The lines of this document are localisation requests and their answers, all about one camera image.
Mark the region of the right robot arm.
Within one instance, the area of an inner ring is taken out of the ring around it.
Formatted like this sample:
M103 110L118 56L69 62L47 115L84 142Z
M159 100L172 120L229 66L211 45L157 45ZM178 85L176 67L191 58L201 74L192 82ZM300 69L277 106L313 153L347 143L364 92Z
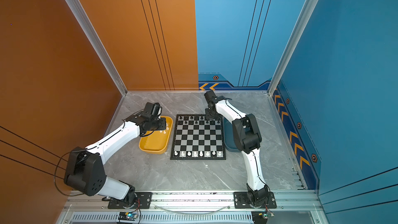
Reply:
M216 119L222 116L232 125L233 140L236 148L242 153L247 171L247 197L254 208L265 204L270 196L269 186L263 177L260 163L261 132L257 119L230 103L230 99L217 96L212 90L204 94L208 108L206 118Z

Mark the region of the black white chess board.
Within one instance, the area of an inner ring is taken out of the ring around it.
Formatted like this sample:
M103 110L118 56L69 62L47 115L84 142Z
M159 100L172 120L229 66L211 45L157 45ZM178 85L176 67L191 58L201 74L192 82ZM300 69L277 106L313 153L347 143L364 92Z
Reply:
M204 114L176 115L172 160L225 160L224 127L221 117Z

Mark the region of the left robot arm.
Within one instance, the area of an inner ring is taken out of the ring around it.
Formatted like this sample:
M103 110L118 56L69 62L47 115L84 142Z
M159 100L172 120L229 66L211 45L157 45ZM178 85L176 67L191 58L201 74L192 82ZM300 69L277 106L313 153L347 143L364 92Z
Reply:
M143 110L123 120L115 131L86 148L69 153L64 183L87 196L100 195L119 200L127 206L136 202L135 187L108 177L104 164L128 142L166 129L159 103L146 103Z

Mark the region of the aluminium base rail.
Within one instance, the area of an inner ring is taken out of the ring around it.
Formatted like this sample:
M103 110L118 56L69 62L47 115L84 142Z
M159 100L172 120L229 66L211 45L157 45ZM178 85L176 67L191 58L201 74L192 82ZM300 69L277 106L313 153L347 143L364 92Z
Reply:
M235 190L153 190L150 200L144 199L142 205L149 205L149 211L171 212L215 212L238 211L240 200L234 196ZM313 190L273 190L267 208L277 211L323 211L320 200ZM78 196L68 198L63 212L110 211L108 202L102 196Z

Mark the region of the right circuit board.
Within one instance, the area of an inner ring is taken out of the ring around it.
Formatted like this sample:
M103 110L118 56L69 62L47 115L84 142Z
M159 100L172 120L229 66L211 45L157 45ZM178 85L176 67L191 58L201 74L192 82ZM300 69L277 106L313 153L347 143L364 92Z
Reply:
M252 212L252 220L254 224L267 224L270 218L273 218L275 215L272 212Z

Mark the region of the left green circuit board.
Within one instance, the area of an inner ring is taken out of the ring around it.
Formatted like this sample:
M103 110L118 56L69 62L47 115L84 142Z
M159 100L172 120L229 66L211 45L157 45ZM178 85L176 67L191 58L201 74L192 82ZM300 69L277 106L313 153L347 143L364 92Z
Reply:
M122 224L138 224L140 216L136 212L120 212L118 215L118 223Z

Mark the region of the yellow plastic tray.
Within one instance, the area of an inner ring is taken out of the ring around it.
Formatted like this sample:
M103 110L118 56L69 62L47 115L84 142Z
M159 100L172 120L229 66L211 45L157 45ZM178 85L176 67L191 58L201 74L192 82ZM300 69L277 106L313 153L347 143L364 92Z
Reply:
M173 125L173 119L169 116L161 116L166 119L165 130L154 131L153 134L141 138L139 143L140 150L151 154L163 154L166 152Z

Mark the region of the teal plastic tray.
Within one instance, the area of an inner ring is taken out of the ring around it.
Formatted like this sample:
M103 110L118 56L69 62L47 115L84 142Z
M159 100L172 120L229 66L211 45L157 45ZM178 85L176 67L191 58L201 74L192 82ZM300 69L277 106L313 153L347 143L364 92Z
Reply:
M234 141L233 125L225 118L223 119L223 128L224 128L224 144L226 150L230 152L240 152L240 150L236 147Z

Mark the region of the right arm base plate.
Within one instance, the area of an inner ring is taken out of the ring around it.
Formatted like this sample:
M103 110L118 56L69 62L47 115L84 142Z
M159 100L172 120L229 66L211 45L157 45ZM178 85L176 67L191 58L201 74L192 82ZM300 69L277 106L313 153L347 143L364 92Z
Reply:
M273 192L268 192L264 197L256 199L255 196L249 196L249 192L233 192L234 206L237 209L244 208L268 208L276 209L277 203Z

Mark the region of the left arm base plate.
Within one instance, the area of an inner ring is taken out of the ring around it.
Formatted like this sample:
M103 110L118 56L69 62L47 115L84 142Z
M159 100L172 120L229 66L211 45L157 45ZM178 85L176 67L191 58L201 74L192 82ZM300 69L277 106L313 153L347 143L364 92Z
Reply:
M152 192L134 192L128 194L123 200L111 198L109 209L149 209L152 201Z

